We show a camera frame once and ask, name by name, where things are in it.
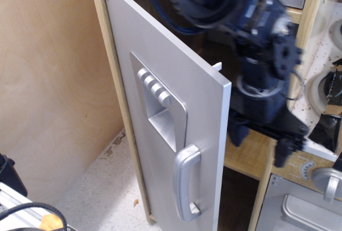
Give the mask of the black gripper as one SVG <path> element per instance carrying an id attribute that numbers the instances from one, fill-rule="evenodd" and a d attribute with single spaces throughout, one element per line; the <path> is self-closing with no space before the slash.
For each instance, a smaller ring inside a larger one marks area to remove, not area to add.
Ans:
<path id="1" fill-rule="evenodd" d="M 308 126 L 289 111 L 284 97 L 276 95 L 261 100 L 233 91 L 228 120 L 232 144 L 239 147 L 250 129 L 279 140 L 275 147 L 275 167 L 284 167 L 293 152 L 302 151 L 304 136 L 308 134 Z"/>

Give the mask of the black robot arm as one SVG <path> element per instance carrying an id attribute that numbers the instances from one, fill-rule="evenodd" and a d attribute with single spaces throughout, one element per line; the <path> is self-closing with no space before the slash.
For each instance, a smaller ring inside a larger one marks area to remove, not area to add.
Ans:
<path id="1" fill-rule="evenodd" d="M 163 20 L 182 34 L 216 29 L 227 34 L 240 60 L 241 74 L 231 92 L 228 134 L 239 146 L 253 129 L 277 141 L 276 167 L 302 150 L 308 127 L 288 109 L 291 75 L 301 63 L 291 17 L 279 0 L 171 0 L 191 23 L 174 23 L 158 0 L 151 0 Z"/>

